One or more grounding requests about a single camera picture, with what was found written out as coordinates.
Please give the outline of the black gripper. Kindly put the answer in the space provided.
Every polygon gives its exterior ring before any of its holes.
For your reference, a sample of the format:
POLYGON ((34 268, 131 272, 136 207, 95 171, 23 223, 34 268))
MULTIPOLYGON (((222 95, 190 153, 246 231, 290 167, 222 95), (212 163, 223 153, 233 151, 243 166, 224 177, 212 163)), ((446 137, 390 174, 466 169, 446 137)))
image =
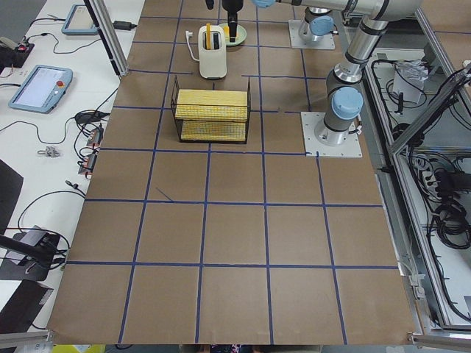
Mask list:
MULTIPOLYGON (((214 0, 205 0, 208 10, 214 8, 214 0)), ((227 12, 227 25, 229 28, 229 40, 235 41, 237 38, 238 15, 237 12, 242 10, 244 0, 222 0, 223 9, 227 12)))

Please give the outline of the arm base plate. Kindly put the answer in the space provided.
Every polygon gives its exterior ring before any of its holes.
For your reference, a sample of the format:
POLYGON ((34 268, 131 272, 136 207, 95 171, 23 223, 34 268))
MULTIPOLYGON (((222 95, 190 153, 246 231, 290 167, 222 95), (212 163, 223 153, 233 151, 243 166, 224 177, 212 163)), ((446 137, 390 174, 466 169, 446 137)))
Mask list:
POLYGON ((304 20, 288 21, 289 37, 293 49, 334 50, 333 35, 313 35, 304 20))
POLYGON ((352 121, 343 132, 325 126, 324 112, 301 112, 302 133, 307 157, 362 158, 361 146, 352 121))

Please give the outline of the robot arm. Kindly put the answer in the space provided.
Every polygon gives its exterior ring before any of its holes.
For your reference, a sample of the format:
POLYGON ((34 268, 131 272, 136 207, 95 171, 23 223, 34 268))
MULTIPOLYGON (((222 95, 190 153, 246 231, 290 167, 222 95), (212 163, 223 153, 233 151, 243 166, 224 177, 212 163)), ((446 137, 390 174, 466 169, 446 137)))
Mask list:
MULTIPOLYGON (((229 42, 235 43, 238 35, 238 12, 244 6, 243 0, 222 0, 222 7, 227 12, 229 42)), ((306 7, 305 17, 298 28, 298 36, 306 43, 318 41, 329 35, 335 27, 331 10, 320 7, 306 7)))
POLYGON ((385 33, 388 23, 414 14, 422 2, 290 1, 289 4, 360 13, 364 16, 344 54, 345 60, 336 64, 327 76, 329 106, 323 120, 315 127, 315 136, 320 143, 339 146, 346 140, 352 121, 358 117, 363 107, 364 99, 357 86, 373 49, 385 33))

